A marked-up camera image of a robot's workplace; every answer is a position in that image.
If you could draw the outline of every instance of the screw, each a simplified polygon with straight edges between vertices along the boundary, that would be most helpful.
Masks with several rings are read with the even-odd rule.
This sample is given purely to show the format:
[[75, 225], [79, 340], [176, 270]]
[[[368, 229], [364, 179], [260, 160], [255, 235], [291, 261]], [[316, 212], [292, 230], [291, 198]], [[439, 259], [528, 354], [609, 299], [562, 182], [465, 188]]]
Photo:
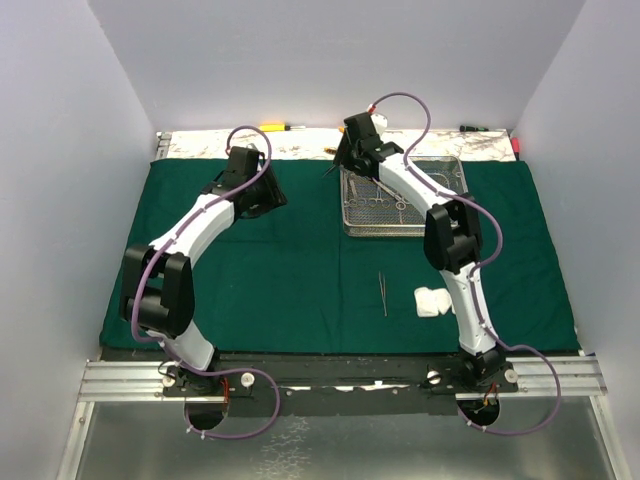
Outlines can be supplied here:
[[162, 377], [162, 386], [163, 387], [173, 387], [173, 385], [175, 385], [176, 380], [174, 378], [171, 377]]
[[242, 377], [240, 378], [240, 383], [245, 388], [251, 387], [255, 381], [256, 381], [256, 378], [253, 376], [253, 374], [249, 372], [243, 373]]
[[509, 368], [504, 372], [504, 379], [509, 383], [516, 383], [518, 381], [518, 373]]
[[431, 385], [438, 385], [442, 381], [442, 375], [436, 370], [429, 370], [427, 372], [427, 381]]

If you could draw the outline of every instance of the white robotic arm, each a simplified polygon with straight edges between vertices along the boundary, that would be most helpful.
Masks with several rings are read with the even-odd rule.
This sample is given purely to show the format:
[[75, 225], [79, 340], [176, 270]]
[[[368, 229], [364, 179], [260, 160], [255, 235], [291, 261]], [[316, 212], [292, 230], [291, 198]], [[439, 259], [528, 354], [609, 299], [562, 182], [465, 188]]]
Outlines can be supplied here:
[[[423, 181], [430, 183], [433, 189], [427, 188], [424, 183], [409, 172], [402, 161], [400, 153], [392, 155], [380, 164], [380, 182], [406, 198], [420, 212], [422, 218], [426, 220], [427, 212], [435, 205], [444, 205], [449, 201], [436, 192], [449, 193], [450, 195], [454, 195], [455, 192], [444, 188], [415, 166], [414, 171], [421, 174]], [[496, 345], [495, 340], [489, 336], [485, 328], [481, 327], [481, 321], [473, 305], [469, 274], [474, 266], [475, 262], [471, 262], [461, 267], [459, 273], [453, 273], [448, 270], [440, 271], [451, 294], [451, 301], [456, 312], [460, 331], [460, 347], [472, 355], [488, 352]], [[483, 318], [487, 319], [485, 327], [493, 331], [491, 321], [488, 320], [489, 312], [482, 293], [479, 271], [474, 272], [473, 281], [475, 282], [476, 292], [478, 292], [478, 301], [482, 309]]]
[[161, 252], [150, 278], [161, 278], [162, 286], [145, 286], [137, 322], [149, 336], [160, 339], [178, 358], [199, 371], [212, 368], [216, 349], [193, 321], [193, 266], [211, 242], [236, 220], [254, 218], [287, 203], [270, 169], [261, 172], [259, 181], [249, 188], [238, 190], [260, 172], [260, 155], [254, 149], [231, 148], [221, 178], [203, 189], [173, 228], [149, 245], [136, 245], [125, 252], [121, 316], [132, 321], [143, 272], [151, 258]]
[[486, 381], [506, 363], [505, 352], [489, 320], [482, 292], [482, 235], [469, 194], [456, 195], [419, 170], [393, 142], [380, 134], [386, 119], [373, 109], [344, 120], [344, 135], [333, 167], [380, 182], [414, 205], [425, 218], [424, 253], [439, 270], [451, 294], [460, 332], [463, 376], [470, 385]]

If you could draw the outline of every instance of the white enclosure wall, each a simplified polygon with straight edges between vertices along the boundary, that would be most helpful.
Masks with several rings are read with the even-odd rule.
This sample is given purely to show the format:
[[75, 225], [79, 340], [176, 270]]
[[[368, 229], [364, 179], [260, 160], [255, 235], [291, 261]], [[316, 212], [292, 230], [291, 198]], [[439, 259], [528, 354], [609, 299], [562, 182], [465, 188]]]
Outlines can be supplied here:
[[588, 0], [517, 132], [583, 345], [640, 475], [640, 3]]
[[[334, 127], [378, 96], [512, 128], [584, 0], [89, 0], [158, 130]], [[419, 127], [408, 102], [391, 126]]]
[[84, 0], [0, 15], [0, 478], [55, 478], [154, 132]]

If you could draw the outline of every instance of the metal surface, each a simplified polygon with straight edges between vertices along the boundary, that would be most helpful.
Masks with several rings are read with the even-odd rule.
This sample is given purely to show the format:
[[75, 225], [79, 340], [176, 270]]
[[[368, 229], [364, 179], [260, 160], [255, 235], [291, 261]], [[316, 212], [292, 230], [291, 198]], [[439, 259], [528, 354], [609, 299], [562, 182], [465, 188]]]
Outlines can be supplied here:
[[618, 480], [633, 480], [631, 470], [624, 457], [620, 439], [616, 434], [613, 416], [609, 408], [609, 399], [606, 396], [591, 397], [591, 406], [593, 407], [604, 448], [611, 462], [615, 478]]
[[[410, 157], [440, 185], [456, 193], [467, 191], [464, 171], [456, 157]], [[424, 219], [397, 192], [342, 169], [342, 221], [352, 237], [420, 237]]]
[[[550, 399], [506, 399], [496, 426], [518, 429], [548, 414]], [[229, 418], [226, 432], [264, 419]], [[239, 442], [185, 433], [182, 406], [99, 404], [79, 479], [597, 479], [615, 478], [588, 398], [567, 398], [553, 424], [504, 439], [459, 417], [281, 417]]]
[[[164, 397], [161, 362], [88, 362], [80, 384], [81, 402], [183, 402]], [[193, 402], [222, 402], [221, 396], [189, 397]]]
[[76, 411], [71, 421], [71, 429], [69, 430], [69, 437], [67, 438], [67, 445], [65, 446], [62, 463], [58, 470], [58, 480], [76, 478], [93, 412], [93, 402], [78, 402], [76, 405]]
[[[554, 396], [555, 383], [549, 368], [538, 358], [511, 357], [518, 374], [520, 390], [502, 393], [501, 397]], [[603, 395], [606, 387], [596, 357], [552, 357], [562, 385], [563, 396]], [[80, 387], [82, 402], [181, 402], [182, 398], [162, 396], [161, 362], [89, 362]], [[406, 385], [395, 385], [399, 388]], [[304, 385], [296, 383], [296, 388]], [[384, 384], [370, 386], [345, 383], [341, 388], [388, 388]], [[458, 394], [458, 399], [478, 398], [481, 394]], [[193, 397], [190, 401], [221, 402], [222, 397]]]

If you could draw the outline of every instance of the purple cable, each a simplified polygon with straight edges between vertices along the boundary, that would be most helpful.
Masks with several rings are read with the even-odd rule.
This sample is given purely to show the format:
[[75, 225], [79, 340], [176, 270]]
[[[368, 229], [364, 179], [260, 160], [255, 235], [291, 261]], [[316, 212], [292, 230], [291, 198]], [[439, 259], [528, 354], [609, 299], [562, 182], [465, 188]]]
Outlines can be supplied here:
[[432, 192], [448, 198], [448, 199], [452, 199], [452, 200], [457, 200], [459, 202], [462, 202], [468, 206], [470, 206], [471, 208], [474, 208], [475, 210], [477, 210], [478, 212], [480, 212], [481, 214], [483, 214], [485, 217], [487, 217], [489, 219], [489, 221], [492, 223], [493, 227], [496, 229], [496, 234], [498, 237], [498, 241], [497, 241], [497, 245], [496, 245], [496, 249], [494, 250], [494, 252], [491, 254], [491, 256], [489, 256], [489, 258], [479, 262], [478, 264], [476, 264], [470, 271], [469, 271], [469, 280], [471, 280], [471, 297], [473, 299], [473, 306], [475, 308], [476, 314], [478, 315], [478, 318], [480, 319], [480, 326], [482, 327], [482, 329], [487, 332], [487, 334], [493, 338], [493, 340], [500, 345], [502, 348], [504, 348], [506, 351], [509, 352], [514, 352], [517, 350], [526, 350], [530, 353], [533, 353], [535, 356], [539, 357], [548, 367], [549, 370], [551, 370], [551, 374], [553, 375], [553, 379], [555, 381], [556, 384], [556, 402], [555, 405], [553, 407], [553, 410], [551, 411], [551, 413], [549, 414], [549, 416], [543, 420], [541, 423], [539, 423], [538, 425], [525, 429], [525, 430], [517, 430], [517, 431], [505, 431], [505, 430], [497, 430], [497, 429], [493, 429], [493, 428], [487, 428], [481, 425], [478, 425], [477, 423], [473, 423], [471, 420], [469, 420], [467, 418], [467, 416], [462, 412], [462, 410], [458, 409], [458, 412], [460, 413], [460, 415], [467, 421], [467, 425], [469, 425], [472, 428], [475, 428], [476, 430], [479, 430], [481, 432], [486, 432], [486, 433], [492, 433], [494, 435], [502, 435], [502, 436], [517, 436], [517, 435], [526, 435], [529, 433], [534, 433], [537, 432], [538, 430], [541, 430], [542, 428], [546, 427], [548, 424], [550, 424], [553, 419], [556, 417], [556, 415], [558, 414], [558, 411], [560, 410], [560, 405], [562, 403], [562, 388], [560, 386], [560, 378], [558, 377], [558, 372], [556, 371], [555, 367], [553, 366], [553, 364], [549, 361], [549, 359], [542, 354], [542, 352], [536, 350], [535, 348], [529, 346], [529, 345], [507, 345], [506, 343], [504, 343], [499, 337], [498, 335], [496, 335], [496, 333], [489, 328], [488, 326], [486, 326], [486, 319], [483, 317], [482, 315], [482, 310], [480, 309], [480, 303], [478, 301], [478, 292], [476, 289], [476, 284], [475, 281], [473, 280], [473, 275], [478, 272], [480, 270], [480, 268], [485, 267], [487, 265], [489, 265], [490, 263], [492, 263], [496, 258], [498, 258], [498, 255], [500, 255], [500, 252], [502, 251], [502, 246], [504, 244], [504, 237], [502, 235], [502, 229], [500, 228], [500, 224], [498, 223], [498, 221], [496, 220], [496, 218], [484, 207], [478, 205], [477, 203], [475, 203], [472, 200], [469, 200], [468, 198], [464, 198], [461, 197], [459, 195], [452, 195], [446, 192], [442, 192], [440, 190], [438, 190], [437, 188], [433, 187], [429, 182], [425, 181], [422, 178], [421, 173], [422, 172], [418, 172], [416, 171], [415, 168], [413, 168], [413, 166], [409, 163], [409, 153], [411, 153], [411, 151], [424, 139], [424, 137], [427, 136], [427, 133], [429, 132], [429, 129], [431, 128], [431, 112], [429, 111], [429, 107], [427, 107], [427, 105], [417, 96], [411, 94], [411, 93], [406, 93], [406, 92], [393, 92], [393, 93], [389, 93], [387, 95], [384, 95], [382, 97], [380, 97], [378, 100], [376, 100], [375, 102], [373, 102], [371, 104], [371, 106], [369, 107], [368, 111], [369, 113], [373, 113], [373, 111], [376, 109], [376, 107], [378, 106], [378, 104], [389, 98], [389, 97], [408, 97], [411, 98], [412, 100], [415, 100], [416, 102], [418, 102], [420, 104], [420, 106], [422, 107], [422, 109], [424, 110], [426, 116], [427, 116], [427, 124], [424, 128], [424, 131], [422, 132], [422, 134], [420, 134], [420, 136], [417, 138], [417, 140], [415, 142], [413, 142], [409, 148], [407, 148], [404, 152], [404, 156], [402, 157], [402, 161], [404, 163], [405, 168], [420, 182], [422, 183], [425, 187], [427, 187], [429, 190], [431, 190]]
[[267, 381], [274, 388], [276, 405], [273, 411], [273, 415], [271, 415], [267, 423], [265, 423], [262, 427], [249, 433], [222, 434], [222, 433], [212, 433], [209, 431], [198, 430], [191, 424], [188, 414], [186, 414], [185, 420], [187, 421], [187, 424], [189, 425], [190, 430], [195, 431], [196, 433], [199, 433], [200, 435], [204, 435], [209, 438], [219, 438], [224, 440], [242, 440], [244, 438], [255, 437], [256, 435], [260, 435], [262, 432], [264, 432], [265, 430], [267, 430], [269, 427], [273, 425], [276, 418], [278, 417], [278, 413], [280, 412], [280, 392], [278, 390], [278, 385], [276, 384], [275, 380], [268, 373], [262, 370], [258, 370], [256, 368], [232, 368], [230, 370], [220, 370], [217, 372], [207, 372], [203, 370], [198, 370], [197, 368], [193, 367], [192, 365], [189, 365], [188, 363], [184, 362], [181, 358], [179, 358], [175, 352], [173, 352], [168, 346], [164, 344], [161, 338], [143, 337], [142, 335], [140, 335], [138, 319], [140, 316], [140, 303], [142, 301], [142, 296], [144, 295], [145, 286], [147, 284], [147, 281], [149, 280], [149, 277], [151, 276], [151, 272], [153, 271], [153, 268], [158, 263], [158, 260], [160, 260], [160, 257], [162, 257], [162, 255], [169, 249], [169, 247], [176, 242], [176, 240], [180, 237], [180, 235], [184, 233], [184, 231], [189, 227], [189, 225], [191, 225], [194, 222], [196, 218], [198, 218], [201, 214], [206, 212], [207, 209], [211, 208], [217, 203], [220, 203], [221, 201], [226, 200], [232, 195], [235, 195], [236, 193], [239, 193], [242, 190], [249, 188], [251, 185], [257, 182], [260, 179], [260, 177], [262, 177], [262, 175], [265, 174], [265, 172], [271, 165], [271, 153], [272, 153], [271, 142], [269, 142], [269, 139], [267, 138], [267, 136], [260, 129], [253, 127], [251, 125], [242, 125], [240, 127], [236, 127], [231, 131], [231, 133], [229, 133], [229, 136], [227, 137], [227, 152], [231, 147], [231, 138], [238, 131], [245, 130], [245, 129], [253, 130], [254, 132], [259, 133], [260, 135], [262, 135], [265, 142], [267, 143], [267, 157], [265, 158], [264, 165], [262, 165], [262, 169], [254, 177], [250, 178], [239, 187], [236, 187], [233, 190], [223, 193], [219, 197], [207, 203], [200, 210], [195, 211], [193, 214], [191, 214], [191, 216], [189, 216], [189, 218], [187, 218], [176, 229], [174, 238], [167, 240], [167, 242], [156, 251], [156, 253], [149, 260], [149, 263], [145, 267], [144, 271], [142, 272], [142, 276], [140, 277], [140, 283], [138, 284], [138, 289], [136, 290], [136, 296], [133, 300], [133, 309], [131, 312], [131, 335], [133, 336], [133, 338], [140, 343], [152, 343], [152, 342], [159, 343], [160, 346], [167, 353], [167, 355], [169, 355], [169, 357], [172, 360], [178, 362], [180, 366], [185, 368], [186, 370], [189, 370], [190, 372], [195, 373], [196, 375], [200, 375], [202, 377], [219, 377], [223, 375], [232, 375], [236, 373], [246, 373], [246, 372], [255, 373], [256, 375], [260, 375], [261, 377], [266, 378]]

